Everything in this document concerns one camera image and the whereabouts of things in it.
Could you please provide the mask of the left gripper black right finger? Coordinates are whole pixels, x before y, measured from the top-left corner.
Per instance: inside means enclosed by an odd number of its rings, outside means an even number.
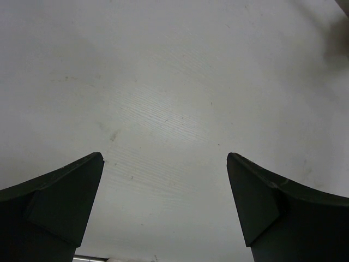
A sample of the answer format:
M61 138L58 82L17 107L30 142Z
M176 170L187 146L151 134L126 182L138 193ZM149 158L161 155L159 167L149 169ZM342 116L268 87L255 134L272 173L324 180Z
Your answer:
M348 199L230 153L227 172L254 261L348 261Z

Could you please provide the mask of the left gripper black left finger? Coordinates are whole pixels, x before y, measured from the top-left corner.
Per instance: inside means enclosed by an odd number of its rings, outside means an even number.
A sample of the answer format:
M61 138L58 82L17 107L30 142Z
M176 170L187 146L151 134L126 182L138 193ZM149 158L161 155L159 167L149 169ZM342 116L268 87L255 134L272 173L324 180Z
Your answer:
M72 261L104 168L100 152L1 190L1 261Z

